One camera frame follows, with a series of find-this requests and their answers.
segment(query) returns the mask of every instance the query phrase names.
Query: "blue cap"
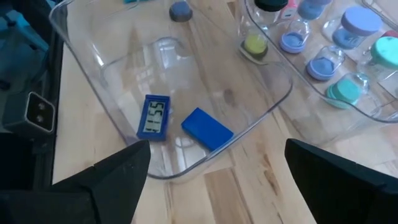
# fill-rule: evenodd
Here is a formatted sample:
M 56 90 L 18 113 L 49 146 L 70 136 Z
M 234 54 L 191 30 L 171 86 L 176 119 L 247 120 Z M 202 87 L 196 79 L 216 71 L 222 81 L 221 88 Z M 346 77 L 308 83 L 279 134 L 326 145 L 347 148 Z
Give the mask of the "blue cap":
M 335 87 L 335 84 L 330 85 L 326 89 L 326 96 L 335 100 L 342 100 L 342 99 L 337 99 L 337 97 L 333 94 L 333 88 Z M 349 109 L 349 105 L 343 102 L 335 101 L 335 100 L 326 100 L 330 105 L 335 106 L 340 109 Z M 350 104 L 356 105 L 358 103 L 358 99 L 351 102 Z
M 328 81 L 335 75 L 333 62 L 325 57 L 312 59 L 306 69 L 312 78 L 319 81 Z
M 298 54 L 304 50 L 305 41 L 303 41 L 303 37 L 300 34 L 289 32 L 287 34 L 282 34 L 279 40 L 279 46 L 288 53 Z
M 174 22 L 187 22 L 192 18 L 192 9 L 186 1 L 178 1 L 170 6 L 170 18 Z
M 341 18 L 341 25 L 348 31 L 367 37 L 376 33 L 383 22 L 379 15 L 364 7 L 350 7 Z

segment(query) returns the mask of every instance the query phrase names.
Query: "glass vial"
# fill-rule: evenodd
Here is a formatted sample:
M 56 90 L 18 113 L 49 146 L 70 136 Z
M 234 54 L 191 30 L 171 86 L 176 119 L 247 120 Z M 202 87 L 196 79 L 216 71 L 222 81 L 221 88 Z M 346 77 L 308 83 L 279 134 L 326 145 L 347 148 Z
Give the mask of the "glass vial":
M 398 38 L 378 39 L 358 62 L 357 70 L 377 80 L 390 77 L 398 70 Z
M 282 34 L 279 45 L 282 50 L 298 54 L 305 48 L 311 33 L 309 21 L 318 19 L 331 0 L 304 0 L 298 6 L 300 19 L 290 22 L 287 32 Z
M 318 19 L 331 0 L 303 0 L 298 6 L 299 16 L 307 21 Z
M 341 18 L 341 24 L 332 34 L 333 42 L 340 48 L 351 50 L 376 33 L 382 26 L 381 18 L 364 7 L 350 7 Z
M 322 48 L 317 56 L 307 63 L 308 74 L 320 81 L 331 79 L 337 68 L 345 61 L 344 52 L 332 45 Z
M 290 22 L 287 32 L 280 37 L 279 46 L 288 53 L 298 54 L 304 50 L 310 33 L 311 28 L 308 21 L 294 20 Z
M 269 26 L 274 24 L 282 10 L 287 4 L 288 0 L 254 0 L 254 22 L 256 22 L 261 29 L 267 30 Z
M 239 49 L 249 60 L 262 65 L 264 64 L 262 59 L 266 56 L 268 51 L 267 44 L 267 38 L 261 31 L 251 29 L 244 37 Z
M 325 94 L 331 99 L 341 100 L 355 106 L 359 99 L 366 95 L 368 91 L 369 78 L 365 74 L 348 73 L 336 83 L 330 85 Z M 327 100 L 326 102 L 340 109 L 349 108 L 349 105 L 339 101 Z

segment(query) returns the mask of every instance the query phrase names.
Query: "blue rectangular object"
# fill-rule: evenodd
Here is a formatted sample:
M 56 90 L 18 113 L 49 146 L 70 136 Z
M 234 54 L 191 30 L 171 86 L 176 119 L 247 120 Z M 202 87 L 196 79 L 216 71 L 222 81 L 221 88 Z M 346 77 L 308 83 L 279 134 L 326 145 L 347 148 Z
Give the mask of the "blue rectangular object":
M 200 108 L 196 108 L 185 118 L 181 127 L 211 152 L 228 142 L 234 135 Z
M 169 108 L 169 96 L 146 95 L 137 137 L 151 141 L 166 140 Z

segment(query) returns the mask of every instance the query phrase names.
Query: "blue hourglass cap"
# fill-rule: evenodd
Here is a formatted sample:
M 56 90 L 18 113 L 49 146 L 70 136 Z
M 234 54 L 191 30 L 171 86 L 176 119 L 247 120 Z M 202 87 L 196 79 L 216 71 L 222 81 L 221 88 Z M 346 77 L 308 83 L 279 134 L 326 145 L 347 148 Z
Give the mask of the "blue hourglass cap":
M 312 59 L 306 69 L 312 78 L 319 81 L 328 81 L 335 75 L 335 65 L 324 57 Z
M 351 7 L 344 12 L 341 25 L 356 35 L 367 37 L 381 28 L 382 21 L 380 16 L 370 9 Z
M 177 1 L 169 9 L 169 15 L 174 22 L 187 22 L 192 18 L 192 9 L 186 1 Z
M 305 48 L 305 41 L 303 37 L 296 32 L 289 32 L 282 34 L 279 40 L 279 46 L 282 50 L 291 53 L 298 54 Z

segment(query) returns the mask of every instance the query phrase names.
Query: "blue sand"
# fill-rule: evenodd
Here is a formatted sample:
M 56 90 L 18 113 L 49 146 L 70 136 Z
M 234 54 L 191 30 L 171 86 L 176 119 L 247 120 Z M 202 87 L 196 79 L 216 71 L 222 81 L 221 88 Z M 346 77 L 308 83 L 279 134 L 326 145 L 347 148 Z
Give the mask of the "blue sand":
M 335 64 L 327 58 L 318 58 L 312 61 L 313 69 L 321 74 L 329 75 L 335 70 Z
M 234 136 L 232 131 L 199 108 L 185 118 L 181 127 L 211 152 Z
M 345 50 L 351 50 L 361 44 L 361 37 L 344 28 L 336 30 L 332 35 L 333 42 Z
M 303 45 L 303 37 L 296 32 L 284 35 L 283 39 L 284 42 L 291 47 L 300 47 Z
M 179 1 L 171 6 L 174 16 L 186 16 L 191 13 L 191 8 L 185 1 Z
M 314 20 L 322 15 L 324 8 L 324 6 L 311 4 L 304 0 L 304 2 L 299 5 L 297 12 L 303 19 Z

